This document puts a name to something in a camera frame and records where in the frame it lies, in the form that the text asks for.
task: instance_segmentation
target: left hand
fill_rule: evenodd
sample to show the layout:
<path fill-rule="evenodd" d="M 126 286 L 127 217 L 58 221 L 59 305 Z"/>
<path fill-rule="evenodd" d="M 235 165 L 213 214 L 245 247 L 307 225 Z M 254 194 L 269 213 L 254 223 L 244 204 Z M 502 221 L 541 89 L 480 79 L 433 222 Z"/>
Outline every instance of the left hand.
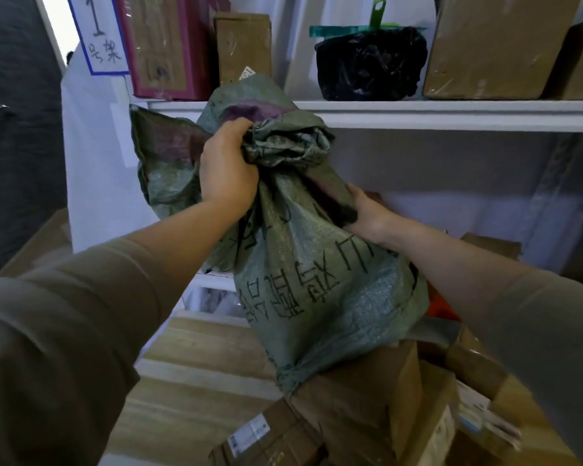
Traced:
<path fill-rule="evenodd" d="M 250 209 L 257 194 L 259 172 L 244 161 L 242 138 L 253 123 L 245 118 L 228 121 L 211 137 L 201 155 L 201 193 L 231 213 L 234 222 Z"/>

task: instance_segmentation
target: woven plastic bag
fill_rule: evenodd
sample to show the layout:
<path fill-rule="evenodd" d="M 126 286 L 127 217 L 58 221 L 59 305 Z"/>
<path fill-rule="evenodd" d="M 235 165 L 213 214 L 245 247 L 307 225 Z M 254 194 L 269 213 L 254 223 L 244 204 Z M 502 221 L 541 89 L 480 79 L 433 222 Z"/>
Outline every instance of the woven plastic bag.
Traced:
<path fill-rule="evenodd" d="M 220 125 L 237 117 L 255 123 L 242 151 L 259 167 L 256 200 L 204 271 L 233 272 L 285 393 L 403 338 L 426 311 L 426 282 L 406 258 L 342 230 L 356 211 L 326 162 L 334 137 L 269 77 L 218 88 L 196 124 L 136 106 L 131 117 L 142 190 L 161 218 L 201 201 L 198 160 Z"/>

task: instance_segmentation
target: black plastic bag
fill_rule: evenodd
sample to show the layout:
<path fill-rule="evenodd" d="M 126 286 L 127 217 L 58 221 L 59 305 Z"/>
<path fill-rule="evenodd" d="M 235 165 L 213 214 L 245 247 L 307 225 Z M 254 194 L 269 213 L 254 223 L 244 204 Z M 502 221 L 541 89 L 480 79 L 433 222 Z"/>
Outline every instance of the black plastic bag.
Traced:
<path fill-rule="evenodd" d="M 415 94 L 428 56 L 414 27 L 377 29 L 315 46 L 318 83 L 329 101 L 397 101 Z"/>

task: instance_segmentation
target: green plastic strap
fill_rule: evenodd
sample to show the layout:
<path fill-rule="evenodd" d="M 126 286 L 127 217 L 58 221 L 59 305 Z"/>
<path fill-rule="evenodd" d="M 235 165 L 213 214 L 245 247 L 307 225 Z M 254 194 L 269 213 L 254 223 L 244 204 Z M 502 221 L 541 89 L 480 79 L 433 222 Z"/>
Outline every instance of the green plastic strap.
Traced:
<path fill-rule="evenodd" d="M 387 7 L 387 0 L 373 0 L 371 6 L 371 17 L 369 19 L 369 27 L 372 29 L 380 29 L 382 24 L 382 16 L 384 16 L 384 9 Z"/>

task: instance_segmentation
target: shelf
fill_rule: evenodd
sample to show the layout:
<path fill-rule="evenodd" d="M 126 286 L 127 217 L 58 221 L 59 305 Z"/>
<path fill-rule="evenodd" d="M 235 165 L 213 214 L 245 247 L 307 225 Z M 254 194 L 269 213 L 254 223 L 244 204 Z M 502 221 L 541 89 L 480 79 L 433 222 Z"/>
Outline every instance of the shelf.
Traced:
<path fill-rule="evenodd" d="M 235 292 L 235 283 L 231 273 L 211 272 L 208 274 L 197 273 L 194 275 L 192 282 L 194 286 L 210 289 L 224 289 L 225 291 Z"/>
<path fill-rule="evenodd" d="M 151 102 L 196 120 L 206 102 Z M 296 101 L 329 127 L 349 129 L 583 132 L 583 101 Z"/>

